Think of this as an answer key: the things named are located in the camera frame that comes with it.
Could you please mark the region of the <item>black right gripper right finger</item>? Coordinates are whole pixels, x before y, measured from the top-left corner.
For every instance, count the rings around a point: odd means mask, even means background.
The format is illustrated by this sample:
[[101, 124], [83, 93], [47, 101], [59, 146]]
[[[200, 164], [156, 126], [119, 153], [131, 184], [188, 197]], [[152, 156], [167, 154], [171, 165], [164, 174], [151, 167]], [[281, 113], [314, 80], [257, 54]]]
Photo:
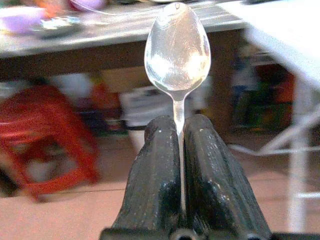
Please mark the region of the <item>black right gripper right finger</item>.
[[270, 239], [244, 170], [212, 122], [201, 114], [189, 117], [184, 137], [193, 230], [204, 239]]

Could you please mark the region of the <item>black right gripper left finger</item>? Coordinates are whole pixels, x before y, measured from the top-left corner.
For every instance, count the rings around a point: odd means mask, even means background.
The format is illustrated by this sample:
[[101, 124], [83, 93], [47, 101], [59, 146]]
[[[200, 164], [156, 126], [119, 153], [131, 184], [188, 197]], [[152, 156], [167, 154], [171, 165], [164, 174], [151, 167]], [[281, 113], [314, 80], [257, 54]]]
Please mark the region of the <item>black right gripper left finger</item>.
[[114, 229], [173, 232], [181, 220], [181, 175], [176, 126], [170, 116], [151, 120], [133, 161]]

